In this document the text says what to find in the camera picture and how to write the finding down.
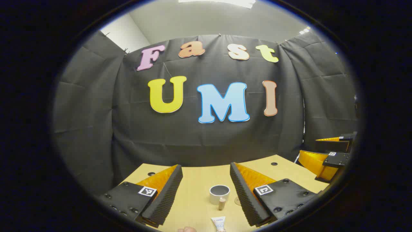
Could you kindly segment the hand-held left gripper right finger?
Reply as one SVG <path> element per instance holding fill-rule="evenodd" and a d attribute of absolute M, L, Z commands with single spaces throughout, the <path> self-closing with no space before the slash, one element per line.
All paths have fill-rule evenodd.
<path fill-rule="evenodd" d="M 250 226 L 275 222 L 316 196 L 291 179 L 276 181 L 236 162 L 230 164 L 230 176 Z"/>

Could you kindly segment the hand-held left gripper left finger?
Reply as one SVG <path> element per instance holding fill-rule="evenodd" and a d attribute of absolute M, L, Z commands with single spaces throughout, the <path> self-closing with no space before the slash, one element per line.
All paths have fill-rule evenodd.
<path fill-rule="evenodd" d="M 133 223 L 158 228 L 170 213 L 182 178 L 182 167 L 177 164 L 137 183 L 124 181 L 98 199 Z"/>

